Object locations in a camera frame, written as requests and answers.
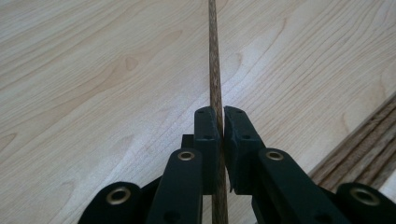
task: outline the tabletop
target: tabletop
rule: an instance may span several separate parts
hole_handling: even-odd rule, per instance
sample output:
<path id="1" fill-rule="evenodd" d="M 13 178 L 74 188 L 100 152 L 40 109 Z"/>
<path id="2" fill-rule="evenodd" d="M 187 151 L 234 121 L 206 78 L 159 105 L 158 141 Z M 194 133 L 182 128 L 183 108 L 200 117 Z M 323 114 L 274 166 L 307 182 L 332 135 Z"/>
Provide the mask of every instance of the tabletop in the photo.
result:
<path id="1" fill-rule="evenodd" d="M 217 6 L 223 104 L 306 172 L 396 92 L 396 1 Z M 209 105 L 207 8 L 0 1 L 2 223 L 76 223 L 101 188 L 163 173 Z M 230 223 L 249 204 L 229 194 Z"/>

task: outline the dark wood grain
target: dark wood grain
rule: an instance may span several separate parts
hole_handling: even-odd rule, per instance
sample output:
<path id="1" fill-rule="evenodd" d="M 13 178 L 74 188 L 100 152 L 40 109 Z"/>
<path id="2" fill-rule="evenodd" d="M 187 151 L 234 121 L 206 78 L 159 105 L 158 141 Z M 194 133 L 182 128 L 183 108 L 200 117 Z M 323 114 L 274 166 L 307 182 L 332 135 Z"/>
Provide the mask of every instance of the dark wood grain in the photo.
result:
<path id="1" fill-rule="evenodd" d="M 222 139 L 223 117 L 221 103 L 221 82 L 219 68 L 219 41 L 216 14 L 216 1 L 209 0 L 209 69 L 210 69 L 210 105 L 214 108 L 218 121 L 218 130 Z M 224 150 L 220 147 L 219 177 L 217 191 L 212 196 L 212 223 L 228 223 L 227 191 Z"/>
<path id="2" fill-rule="evenodd" d="M 396 96 L 383 104 L 311 174 L 325 189 L 346 182 L 379 189 L 396 168 Z"/>

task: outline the dark wooden stick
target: dark wooden stick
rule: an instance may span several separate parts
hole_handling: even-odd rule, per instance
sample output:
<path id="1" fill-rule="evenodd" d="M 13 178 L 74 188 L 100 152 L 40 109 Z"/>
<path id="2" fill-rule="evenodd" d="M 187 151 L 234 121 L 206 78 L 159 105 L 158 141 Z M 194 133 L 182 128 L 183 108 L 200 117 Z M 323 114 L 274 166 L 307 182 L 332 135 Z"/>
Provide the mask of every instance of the dark wooden stick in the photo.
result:
<path id="1" fill-rule="evenodd" d="M 219 68 L 219 41 L 216 14 L 216 0 L 209 0 L 209 69 L 210 69 L 210 105 L 218 120 L 218 130 L 223 138 L 223 117 L 221 104 L 221 82 Z M 212 196 L 212 223 L 227 224 L 227 191 L 224 163 L 224 150 L 220 147 L 219 177 L 216 192 Z"/>
<path id="2" fill-rule="evenodd" d="M 311 174 L 325 189 L 345 182 L 379 189 L 396 165 L 396 95 L 350 135 Z"/>

